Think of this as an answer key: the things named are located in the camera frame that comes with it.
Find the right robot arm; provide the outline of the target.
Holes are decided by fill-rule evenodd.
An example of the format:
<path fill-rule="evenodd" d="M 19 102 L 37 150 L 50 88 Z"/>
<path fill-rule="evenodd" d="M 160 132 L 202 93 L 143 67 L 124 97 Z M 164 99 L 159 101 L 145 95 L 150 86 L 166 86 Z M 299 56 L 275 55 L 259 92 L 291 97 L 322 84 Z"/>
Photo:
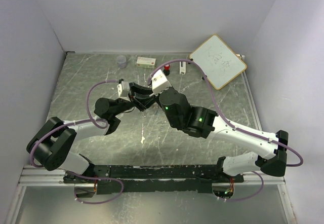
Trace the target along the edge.
<path fill-rule="evenodd" d="M 159 103 L 172 128 L 191 137 L 221 139 L 249 149 L 249 153 L 218 160 L 215 169 L 218 181 L 226 182 L 232 176 L 258 170 L 270 176 L 284 176 L 288 132 L 267 133 L 238 123 L 231 127 L 216 111 L 191 106 L 186 96 L 172 87 L 159 95 Z"/>

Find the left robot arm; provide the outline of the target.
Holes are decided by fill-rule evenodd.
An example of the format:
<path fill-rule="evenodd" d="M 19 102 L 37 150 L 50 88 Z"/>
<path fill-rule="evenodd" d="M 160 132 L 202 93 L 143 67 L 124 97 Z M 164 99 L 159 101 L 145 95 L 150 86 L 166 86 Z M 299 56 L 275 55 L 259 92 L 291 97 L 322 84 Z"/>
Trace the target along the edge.
<path fill-rule="evenodd" d="M 63 169 L 76 173 L 83 183 L 93 180 L 93 163 L 81 154 L 70 151 L 74 142 L 93 136 L 109 135 L 120 124 L 117 115 L 133 108 L 145 111 L 158 102 L 150 88 L 135 83 L 118 82 L 117 99 L 99 98 L 95 103 L 95 117 L 78 121 L 50 118 L 27 145 L 29 160 L 34 167 L 48 171 Z"/>

